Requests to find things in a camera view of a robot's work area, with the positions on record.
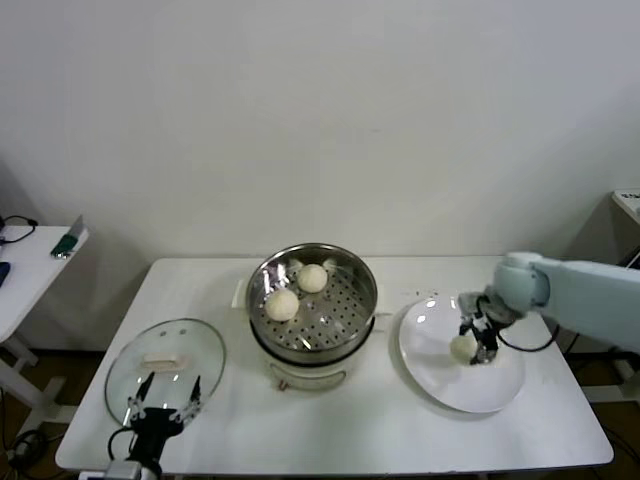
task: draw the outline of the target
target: steamed bun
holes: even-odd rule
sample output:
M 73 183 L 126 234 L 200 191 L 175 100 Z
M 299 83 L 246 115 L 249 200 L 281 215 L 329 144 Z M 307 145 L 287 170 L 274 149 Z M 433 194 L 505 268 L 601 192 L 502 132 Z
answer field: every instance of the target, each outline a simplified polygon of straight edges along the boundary
M 271 320 L 287 322 L 296 316 L 299 306 L 296 294 L 283 288 L 269 295 L 264 309 Z
M 305 292 L 317 293 L 327 284 L 327 277 L 327 271 L 320 265 L 305 265 L 298 272 L 298 286 Z
M 464 365 L 470 365 L 471 359 L 476 354 L 478 342 L 473 335 L 464 335 L 454 337 L 449 343 L 449 351 L 451 356 Z

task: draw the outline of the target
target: cable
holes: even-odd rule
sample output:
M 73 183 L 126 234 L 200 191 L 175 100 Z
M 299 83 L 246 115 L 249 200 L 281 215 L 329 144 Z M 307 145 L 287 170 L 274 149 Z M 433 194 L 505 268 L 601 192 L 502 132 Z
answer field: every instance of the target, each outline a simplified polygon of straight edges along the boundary
M 571 340 L 571 343 L 569 344 L 569 346 L 567 347 L 567 349 L 564 351 L 564 355 L 567 355 L 568 353 L 571 352 L 571 349 L 573 348 L 573 346 L 576 344 L 576 342 L 578 341 L 578 338 L 580 338 L 580 334 L 576 333 L 576 336 L 573 337 L 573 340 Z
M 47 443 L 51 443 L 51 442 L 55 442 L 56 440 L 60 440 L 61 438 L 64 438 L 64 436 L 66 435 L 65 433 L 61 433 L 60 435 L 56 435 L 54 437 L 49 437 L 47 438 Z
M 39 430 L 28 430 L 18 435 L 12 444 L 8 445 L 6 437 L 7 411 L 5 400 L 4 389 L 0 388 L 0 401 L 2 402 L 2 406 L 0 407 L 0 415 L 2 417 L 2 447 L 5 450 L 9 466 L 11 467 L 11 470 L 7 472 L 3 480 L 9 478 L 12 472 L 15 472 L 16 479 L 19 475 L 22 475 L 28 480 L 53 480 L 62 475 L 69 475 L 68 471 L 62 470 L 47 477 L 35 477 L 25 471 L 42 458 L 49 443 L 59 440 L 64 434 L 47 438 L 45 434 Z
M 7 407 L 5 406 L 5 398 L 4 398 L 4 389 L 0 388 L 0 401 L 2 402 L 2 449 L 6 452 L 9 450 L 7 448 L 7 436 L 6 436 L 6 425 L 7 425 Z
M 524 347 L 518 347 L 517 345 L 512 345 L 511 343 L 507 342 L 504 338 L 502 338 L 502 334 L 500 333 L 500 331 L 497 331 L 496 335 L 500 339 L 500 341 L 509 348 L 513 348 L 514 350 L 518 350 L 519 352 L 533 353 L 533 352 L 541 352 L 545 348 L 548 348 L 558 337 L 558 333 L 560 333 L 560 325 L 556 326 L 555 330 L 551 334 L 551 338 L 547 343 L 536 348 L 524 348 Z
M 25 238 L 27 238 L 29 235 L 31 235 L 33 232 L 36 231 L 36 227 L 38 226 L 38 222 L 36 222 L 32 218 L 23 217 L 22 215 L 11 215 L 9 217 L 6 217 L 4 220 L 7 221 L 7 220 L 10 220 L 12 218 L 20 218 L 20 219 L 24 220 L 25 222 L 27 222 L 27 225 L 29 225 L 31 227 L 31 230 L 29 230 L 23 236 L 21 236 L 19 238 L 14 238 L 12 240 L 7 240 L 6 238 L 2 237 L 2 238 L 0 238 L 0 245 L 6 245 L 6 244 L 9 244 L 9 243 L 18 243 L 18 242 L 20 242 L 21 240 L 24 240 Z
M 591 473 L 593 473 L 598 480 L 604 480 L 595 468 L 591 467 L 589 470 L 591 470 Z
M 18 472 L 19 475 L 22 475 L 23 477 L 27 478 L 28 480 L 53 480 L 54 478 L 59 478 L 62 475 L 70 475 L 69 472 L 67 472 L 66 470 L 62 470 L 58 473 L 55 473 L 53 475 L 49 475 L 48 477 L 34 477 L 32 475 L 29 475 L 27 472 L 23 471 L 23 470 L 16 470 Z
M 115 459 L 115 457 L 113 456 L 113 440 L 121 433 L 131 432 L 132 430 L 133 428 L 131 427 L 122 427 L 111 434 L 111 436 L 109 437 L 109 441 L 107 442 L 107 452 L 109 453 L 109 460 Z
M 625 438 L 622 435 L 620 435 L 615 430 L 612 430 L 609 427 L 606 427 L 604 425 L 602 426 L 602 429 L 605 432 L 607 432 L 610 436 L 614 437 L 614 439 L 611 439 L 611 437 L 609 437 L 610 440 L 613 440 L 613 443 L 619 442 L 619 446 L 624 447 L 623 450 L 627 453 L 627 455 L 633 458 L 633 460 L 635 460 L 635 462 L 638 465 L 640 465 L 640 454 L 638 454 L 638 452 L 631 446 L 631 444 L 627 440 L 625 440 Z

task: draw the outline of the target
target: black cable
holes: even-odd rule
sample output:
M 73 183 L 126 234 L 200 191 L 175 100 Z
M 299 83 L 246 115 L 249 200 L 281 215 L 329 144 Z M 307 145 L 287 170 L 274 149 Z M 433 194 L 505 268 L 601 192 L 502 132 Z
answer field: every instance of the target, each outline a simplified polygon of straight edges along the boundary
M 509 348 L 513 348 L 514 350 L 518 350 L 519 352 L 529 352 L 529 353 L 533 353 L 533 352 L 541 352 L 542 350 L 544 350 L 545 348 L 549 348 L 549 346 L 551 346 L 551 344 L 555 341 L 555 339 L 558 337 L 558 333 L 560 333 L 560 325 L 558 325 L 555 330 L 553 331 L 553 333 L 551 334 L 551 338 L 549 339 L 549 341 L 547 343 L 545 343 L 544 345 L 541 345 L 539 347 L 536 348 L 524 348 L 524 347 L 518 347 L 517 345 L 512 345 L 509 342 L 507 342 L 504 338 L 502 338 L 502 334 L 500 333 L 500 331 L 496 332 L 496 335 L 498 336 L 498 338 L 500 339 L 500 341 L 502 343 L 504 343 L 507 347 Z
M 598 480 L 604 480 L 595 468 L 591 467 L 589 470 L 591 470 L 591 473 L 593 473 Z
M 6 452 L 9 450 L 7 448 L 7 437 L 6 437 L 6 425 L 7 425 L 7 410 L 4 403 L 4 389 L 0 388 L 0 401 L 2 402 L 2 449 Z
M 640 466 L 640 454 L 638 454 L 638 452 L 631 446 L 631 444 L 615 430 L 612 430 L 604 425 L 602 426 L 602 428 L 609 434 L 609 439 L 612 440 L 614 444 L 618 444 L 619 442 L 618 446 L 624 447 L 622 449 L 626 452 L 626 454 L 629 455 Z
M 109 453 L 109 460 L 115 459 L 115 457 L 113 456 L 113 440 L 121 433 L 131 432 L 132 430 L 133 428 L 131 427 L 122 427 L 111 434 L 111 436 L 109 437 L 109 441 L 107 442 L 107 452 Z
M 50 475 L 47 477 L 34 477 L 29 473 L 25 472 L 26 468 L 31 467 L 35 462 L 40 460 L 40 458 L 44 454 L 46 446 L 50 443 L 50 441 L 49 439 L 47 439 L 44 433 L 40 432 L 39 430 L 29 430 L 20 434 L 18 437 L 16 437 L 16 439 L 9 446 L 7 444 L 7 439 L 6 439 L 7 411 L 6 411 L 5 400 L 6 398 L 4 394 L 4 389 L 0 388 L 0 402 L 2 402 L 2 406 L 0 407 L 0 415 L 2 416 L 2 427 L 1 427 L 2 448 L 4 449 L 5 454 L 7 454 L 7 456 L 9 455 L 10 451 L 13 451 L 14 452 L 13 455 L 15 455 L 15 451 L 20 444 L 26 444 L 28 448 L 25 449 L 25 451 L 26 452 L 30 451 L 30 453 L 27 456 L 22 456 L 22 457 L 14 456 L 13 459 L 9 460 L 8 463 L 9 463 L 9 466 L 12 468 L 12 470 L 17 471 L 19 475 L 22 475 L 28 480 L 53 480 L 65 474 L 69 475 L 69 472 L 66 470 L 62 470 L 54 475 Z
M 578 341 L 578 338 L 580 338 L 580 334 L 576 333 L 576 336 L 573 337 L 573 340 L 571 340 L 571 343 L 569 344 L 569 346 L 567 347 L 567 349 L 564 351 L 564 355 L 567 355 L 568 353 L 571 352 L 571 349 L 573 348 L 573 346 L 576 344 L 576 342 Z
M 32 475 L 29 475 L 27 472 L 25 472 L 23 470 L 18 470 L 18 474 L 22 475 L 23 477 L 27 478 L 28 480 L 53 480 L 54 478 L 61 477 L 62 475 L 71 475 L 66 470 L 62 470 L 62 471 L 60 471 L 60 472 L 58 472 L 56 474 L 49 475 L 48 477 L 34 477 Z
M 12 218 L 20 218 L 20 219 L 24 220 L 25 222 L 27 222 L 27 225 L 29 225 L 31 227 L 31 230 L 29 230 L 23 236 L 21 236 L 19 238 L 14 238 L 13 240 L 7 240 L 6 238 L 3 238 L 3 239 L 0 240 L 0 245 L 6 245 L 6 244 L 9 244 L 9 243 L 18 243 L 18 242 L 20 242 L 21 240 L 24 240 L 25 238 L 27 238 L 29 235 L 31 235 L 33 232 L 36 231 L 36 227 L 38 226 L 38 222 L 36 222 L 32 218 L 23 217 L 22 215 L 10 215 L 10 216 L 4 218 L 4 221 L 10 220 Z

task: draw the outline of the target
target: white table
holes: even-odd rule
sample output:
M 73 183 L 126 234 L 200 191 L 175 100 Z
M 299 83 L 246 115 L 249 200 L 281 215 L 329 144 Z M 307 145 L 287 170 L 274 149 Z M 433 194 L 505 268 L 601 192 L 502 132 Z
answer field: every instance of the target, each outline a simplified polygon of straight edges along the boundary
M 400 311 L 431 289 L 482 288 L 498 257 L 366 258 L 383 303 Z M 394 337 L 397 315 L 372 333 L 351 378 L 320 393 L 281 392 L 268 376 L 246 314 L 230 307 L 237 282 L 258 259 L 163 259 L 151 268 L 67 434 L 57 463 L 101 470 L 118 427 L 103 386 L 111 362 L 136 334 L 163 320 L 200 318 L 228 347 L 222 381 L 203 412 L 170 439 L 168 474 L 350 475 L 482 472 L 610 462 L 613 450 L 557 346 L 525 356 L 526 381 L 504 410 L 454 411 L 406 373 Z M 544 343 L 539 317 L 512 327 L 523 346 Z M 128 435 L 116 441 L 124 456 Z
M 7 226 L 0 235 L 7 239 L 19 238 L 30 229 Z M 22 320 L 71 261 L 73 255 L 63 260 L 49 254 L 68 230 L 69 227 L 39 226 L 24 240 L 4 245 L 0 250 L 0 261 L 11 264 L 11 271 L 0 287 L 0 343 L 17 358 L 13 368 L 0 360 L 0 384 L 31 407 L 21 432 L 37 428 L 45 421 L 69 423 L 75 412 L 75 407 L 55 403 L 55 397 L 65 381 L 63 377 L 52 378 L 44 391 L 40 391 L 20 375 L 25 364 L 35 365 L 38 359 L 15 335 Z M 76 251 L 88 236 L 85 229 L 75 247 Z

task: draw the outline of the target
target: white side table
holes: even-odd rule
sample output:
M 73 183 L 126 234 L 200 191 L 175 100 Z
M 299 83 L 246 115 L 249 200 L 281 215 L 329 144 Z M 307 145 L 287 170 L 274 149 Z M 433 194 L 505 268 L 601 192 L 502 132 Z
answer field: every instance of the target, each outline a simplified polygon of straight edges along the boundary
M 29 229 L 30 227 L 7 226 L 1 234 L 7 239 L 17 238 Z M 0 343 L 17 358 L 13 368 L 0 360 L 0 384 L 31 408 L 20 432 L 37 428 L 43 422 L 69 423 L 77 408 L 55 402 L 65 378 L 52 378 L 41 391 L 20 375 L 25 364 L 33 366 L 38 358 L 15 335 L 22 320 L 75 256 L 73 254 L 66 260 L 59 260 L 49 255 L 68 230 L 69 227 L 39 226 L 29 237 L 18 243 L 5 245 L 0 250 L 0 261 L 11 264 L 11 271 L 0 287 Z M 76 251 L 88 237 L 89 233 L 85 229 L 75 247 Z

